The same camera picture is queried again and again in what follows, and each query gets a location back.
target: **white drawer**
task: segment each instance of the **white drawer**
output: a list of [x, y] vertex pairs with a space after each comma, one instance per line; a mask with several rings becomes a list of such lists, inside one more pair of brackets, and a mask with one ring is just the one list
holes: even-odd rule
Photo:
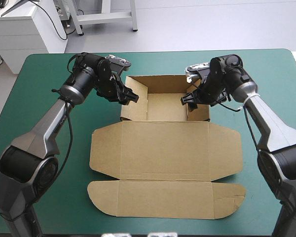
[[0, 21], [0, 36], [39, 35], [33, 20]]
[[46, 49], [40, 35], [0, 36], [0, 50]]
[[27, 56], [48, 53], [47, 49], [0, 50], [0, 55], [14, 74], [18, 74]]

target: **gray metal arm segment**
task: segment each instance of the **gray metal arm segment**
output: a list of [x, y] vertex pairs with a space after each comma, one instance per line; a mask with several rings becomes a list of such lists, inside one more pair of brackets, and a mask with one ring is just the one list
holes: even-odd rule
[[246, 102], [246, 108], [261, 133], [258, 148], [273, 152], [295, 145], [296, 129], [287, 126], [259, 95], [254, 95], [257, 91], [258, 86], [251, 81], [238, 87], [232, 97], [235, 101], [243, 103], [251, 96]]
[[[58, 155], [59, 149], [55, 138], [67, 118], [65, 103], [58, 99], [28, 133], [15, 138], [11, 145], [41, 159], [49, 155]], [[72, 108], [68, 103], [68, 112]]]

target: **robotic arm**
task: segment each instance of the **robotic arm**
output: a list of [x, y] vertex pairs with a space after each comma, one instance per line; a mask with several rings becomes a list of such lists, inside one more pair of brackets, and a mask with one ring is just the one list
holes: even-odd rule
[[71, 75], [59, 90], [53, 90], [60, 95], [56, 103], [31, 131], [15, 138], [0, 158], [0, 215], [13, 237], [42, 236], [32, 204], [63, 168], [58, 171], [55, 155], [60, 152], [55, 138], [74, 106], [83, 103], [93, 88], [99, 96], [122, 105], [138, 100], [120, 79], [130, 62], [89, 53], [76, 54], [69, 63], [74, 59]]
[[238, 55], [216, 57], [210, 63], [187, 67], [187, 81], [200, 85], [182, 97], [192, 111], [197, 104], [221, 104], [230, 96], [243, 103], [258, 127], [261, 138], [256, 145], [258, 167], [275, 197], [283, 205], [273, 237], [296, 237], [296, 130], [287, 126], [257, 94], [258, 86], [243, 69]]

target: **flattened cardboard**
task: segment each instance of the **flattened cardboard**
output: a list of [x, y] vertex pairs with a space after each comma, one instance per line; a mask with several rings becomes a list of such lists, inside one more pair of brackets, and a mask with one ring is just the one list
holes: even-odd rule
[[127, 77], [139, 95], [122, 106], [122, 122], [92, 134], [90, 167], [119, 181], [95, 181], [89, 196], [114, 216], [218, 219], [235, 212], [245, 189], [210, 181], [242, 169], [240, 134], [193, 112], [180, 98], [194, 90], [185, 76]]
[[213, 181], [242, 170], [240, 134], [203, 121], [122, 121], [94, 131], [90, 167], [121, 180]]
[[192, 91], [184, 75], [131, 76], [125, 85], [139, 95], [137, 103], [122, 106], [121, 120], [207, 121], [209, 106], [200, 105], [193, 112], [182, 106], [181, 97]]
[[94, 181], [89, 196], [112, 216], [219, 219], [235, 212], [245, 196], [237, 184], [192, 181]]

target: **white cabinet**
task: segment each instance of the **white cabinet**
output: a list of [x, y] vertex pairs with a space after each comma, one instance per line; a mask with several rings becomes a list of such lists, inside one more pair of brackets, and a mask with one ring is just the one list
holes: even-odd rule
[[[35, 53], [63, 53], [67, 40], [58, 37], [48, 16], [31, 2], [8, 13], [16, 0], [0, 10], [0, 55], [14, 74], [18, 74], [27, 56]], [[59, 34], [66, 38], [53, 0], [41, 0], [43, 7], [52, 18]]]

